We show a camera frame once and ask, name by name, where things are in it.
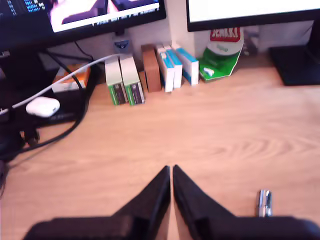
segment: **green and white package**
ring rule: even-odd
[[[199,72],[204,81],[230,76],[237,65],[244,33],[240,27],[211,31],[210,42],[199,60]]]

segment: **wood grain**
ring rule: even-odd
[[[41,129],[41,137],[68,126]],[[275,215],[320,225],[319,158],[320,88],[284,87],[274,67],[147,93],[133,107],[113,106],[99,85],[70,136],[11,163],[18,166],[1,200],[1,237],[20,240],[53,217],[111,215],[174,164],[236,215],[253,216],[267,188]],[[176,211],[171,204],[169,240],[184,236]]]

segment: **blue and white box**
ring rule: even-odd
[[[175,67],[164,46],[156,46],[156,58],[164,81],[164,91],[170,93],[174,90]]]
[[[174,50],[170,45],[165,45],[164,49],[166,50],[167,55],[169,55],[169,58],[174,65],[173,88],[179,89],[181,88],[181,82],[182,82],[182,69],[183,69],[182,62],[179,60],[179,58],[177,57],[177,55],[175,54]]]
[[[171,47],[182,62],[182,75],[192,86],[197,85],[199,83],[199,61],[177,43],[172,43]]]

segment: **silver pen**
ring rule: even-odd
[[[260,190],[258,203],[257,203],[257,216],[258,217],[271,217],[272,216],[272,193],[269,190]]]

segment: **red label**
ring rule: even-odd
[[[210,40],[236,43],[240,40],[240,28],[230,27],[211,30]]]

